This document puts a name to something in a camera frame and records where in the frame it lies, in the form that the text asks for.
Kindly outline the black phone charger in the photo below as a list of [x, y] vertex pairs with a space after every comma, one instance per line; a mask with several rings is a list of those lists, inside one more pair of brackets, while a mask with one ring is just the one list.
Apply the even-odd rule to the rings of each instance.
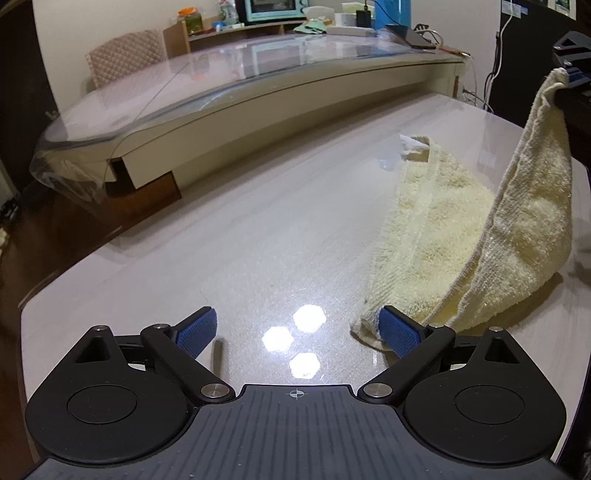
[[365, 4], [362, 9], [356, 10], [356, 27], [372, 27], [372, 12], [367, 4]]

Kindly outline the quilted beige chair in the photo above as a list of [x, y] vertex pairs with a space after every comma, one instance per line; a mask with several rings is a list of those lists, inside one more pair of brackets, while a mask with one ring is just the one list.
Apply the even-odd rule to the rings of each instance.
[[85, 55], [92, 81], [102, 88], [166, 58], [163, 36], [155, 29], [126, 33]]

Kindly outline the glass top dining table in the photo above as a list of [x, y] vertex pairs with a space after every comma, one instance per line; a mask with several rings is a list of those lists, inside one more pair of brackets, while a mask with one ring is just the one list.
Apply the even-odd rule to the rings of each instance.
[[188, 53], [98, 88], [42, 133], [41, 184], [85, 206], [112, 182], [185, 186], [238, 157], [367, 103], [455, 96], [464, 59], [389, 35], [283, 35]]

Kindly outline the green lidded jar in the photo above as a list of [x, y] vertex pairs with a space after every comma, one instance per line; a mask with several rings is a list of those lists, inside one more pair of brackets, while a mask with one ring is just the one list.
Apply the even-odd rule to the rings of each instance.
[[204, 23], [196, 7], [185, 7], [177, 11], [177, 21], [183, 22], [188, 35], [204, 32]]

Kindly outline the teal toaster oven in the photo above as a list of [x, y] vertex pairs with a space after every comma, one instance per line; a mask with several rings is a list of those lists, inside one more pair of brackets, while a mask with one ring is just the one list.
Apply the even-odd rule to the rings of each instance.
[[236, 0], [235, 8], [245, 24], [301, 20], [308, 0]]

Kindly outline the cream yellow terry towel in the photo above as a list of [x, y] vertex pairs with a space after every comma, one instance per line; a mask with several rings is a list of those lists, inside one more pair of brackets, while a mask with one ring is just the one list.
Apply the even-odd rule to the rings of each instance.
[[422, 326], [463, 332], [526, 300], [572, 248], [572, 158], [558, 92], [564, 68], [538, 90], [499, 187], [488, 189], [432, 138], [404, 137], [394, 202], [381, 230], [365, 305], [351, 332], [390, 350], [379, 315], [393, 306]]

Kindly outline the blue thermos flask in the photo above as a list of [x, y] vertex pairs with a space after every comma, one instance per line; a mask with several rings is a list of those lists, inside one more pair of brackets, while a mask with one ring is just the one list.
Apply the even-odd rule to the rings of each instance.
[[375, 28], [381, 30], [388, 24], [399, 24], [407, 27], [412, 22], [411, 0], [374, 0]]

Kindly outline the wooden shelf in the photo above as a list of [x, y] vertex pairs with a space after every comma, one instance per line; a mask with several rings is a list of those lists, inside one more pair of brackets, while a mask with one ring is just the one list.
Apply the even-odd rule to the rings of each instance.
[[263, 23], [221, 31], [189, 35], [184, 22], [176, 23], [162, 31], [168, 59], [225, 44], [253, 38], [286, 35], [303, 24], [303, 20]]

